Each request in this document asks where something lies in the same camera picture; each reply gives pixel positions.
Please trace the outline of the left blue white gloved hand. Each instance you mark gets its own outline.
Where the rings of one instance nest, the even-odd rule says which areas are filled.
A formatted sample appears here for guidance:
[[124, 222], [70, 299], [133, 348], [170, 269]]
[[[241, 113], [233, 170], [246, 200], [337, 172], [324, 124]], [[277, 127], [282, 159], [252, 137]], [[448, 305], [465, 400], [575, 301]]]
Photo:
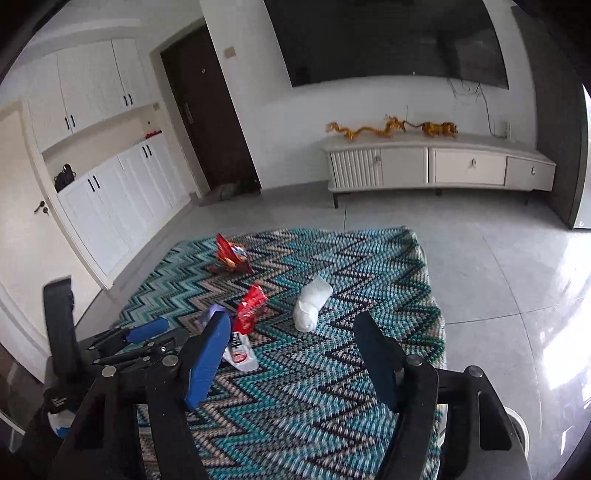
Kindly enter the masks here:
[[65, 439], [71, 430], [77, 414], [76, 409], [50, 406], [47, 410], [47, 420], [53, 433], [61, 440]]

